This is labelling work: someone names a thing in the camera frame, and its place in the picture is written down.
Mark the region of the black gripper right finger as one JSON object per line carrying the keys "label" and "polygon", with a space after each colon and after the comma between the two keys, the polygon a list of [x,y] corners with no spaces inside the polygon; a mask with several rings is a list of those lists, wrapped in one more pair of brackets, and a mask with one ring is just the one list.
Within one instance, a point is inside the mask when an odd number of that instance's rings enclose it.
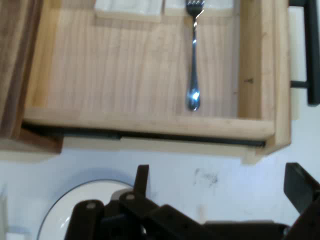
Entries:
{"label": "black gripper right finger", "polygon": [[300,164],[285,165],[283,190],[299,213],[286,240],[320,240],[320,183]]}

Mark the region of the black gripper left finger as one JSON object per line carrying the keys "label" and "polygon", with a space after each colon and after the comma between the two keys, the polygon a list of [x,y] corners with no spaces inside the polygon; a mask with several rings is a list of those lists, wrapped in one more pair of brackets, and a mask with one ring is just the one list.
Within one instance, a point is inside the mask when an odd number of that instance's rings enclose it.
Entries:
{"label": "black gripper left finger", "polygon": [[169,205],[146,197],[149,166],[139,165],[132,190],[104,205],[84,200],[73,208],[66,240],[203,240],[205,228]]}

